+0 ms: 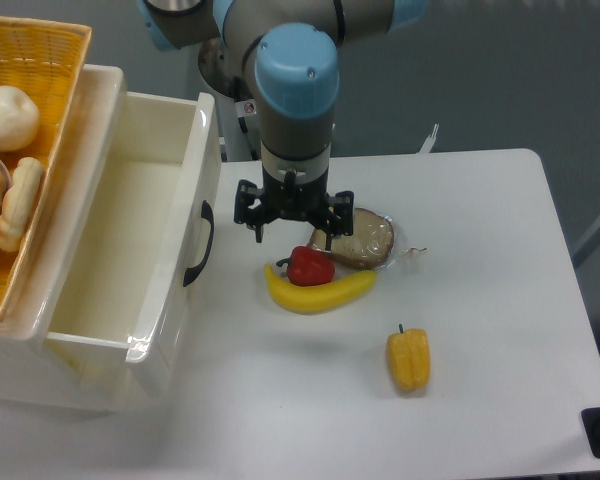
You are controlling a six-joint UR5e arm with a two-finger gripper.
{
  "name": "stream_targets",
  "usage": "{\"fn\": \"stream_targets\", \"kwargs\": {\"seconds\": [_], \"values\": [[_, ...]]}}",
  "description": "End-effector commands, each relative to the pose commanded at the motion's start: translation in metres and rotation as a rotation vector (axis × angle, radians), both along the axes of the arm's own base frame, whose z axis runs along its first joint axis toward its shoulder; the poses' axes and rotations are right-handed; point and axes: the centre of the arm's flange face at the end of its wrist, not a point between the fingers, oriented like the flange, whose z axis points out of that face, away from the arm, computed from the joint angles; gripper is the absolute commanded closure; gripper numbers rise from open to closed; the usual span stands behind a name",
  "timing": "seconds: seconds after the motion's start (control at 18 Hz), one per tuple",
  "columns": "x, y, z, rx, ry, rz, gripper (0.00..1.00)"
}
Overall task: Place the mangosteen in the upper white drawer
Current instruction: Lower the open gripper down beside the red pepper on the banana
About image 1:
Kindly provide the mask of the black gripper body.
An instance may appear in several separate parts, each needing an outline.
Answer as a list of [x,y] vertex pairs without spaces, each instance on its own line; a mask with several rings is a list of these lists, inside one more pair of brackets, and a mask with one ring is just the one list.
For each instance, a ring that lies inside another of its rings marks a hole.
[[259,221],[330,221],[327,194],[328,160],[304,161],[264,157],[263,189],[257,207]]

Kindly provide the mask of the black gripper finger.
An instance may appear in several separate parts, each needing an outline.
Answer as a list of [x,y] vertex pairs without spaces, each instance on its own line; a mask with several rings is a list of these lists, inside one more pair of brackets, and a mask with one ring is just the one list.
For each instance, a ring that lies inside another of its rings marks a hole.
[[279,218],[270,191],[242,179],[238,182],[234,202],[234,222],[255,233],[257,243],[263,242],[264,226]]
[[325,235],[325,250],[331,249],[334,238],[353,234],[354,210],[354,192],[346,190],[334,196],[325,194],[309,212],[309,223]]

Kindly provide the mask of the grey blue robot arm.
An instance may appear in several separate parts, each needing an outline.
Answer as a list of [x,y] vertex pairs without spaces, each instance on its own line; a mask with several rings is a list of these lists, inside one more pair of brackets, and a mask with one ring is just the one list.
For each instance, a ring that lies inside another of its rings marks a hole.
[[417,21],[424,1],[140,1],[160,50],[217,39],[257,108],[263,184],[239,182],[234,220],[262,235],[277,219],[328,240],[354,230],[354,195],[327,192],[338,49]]

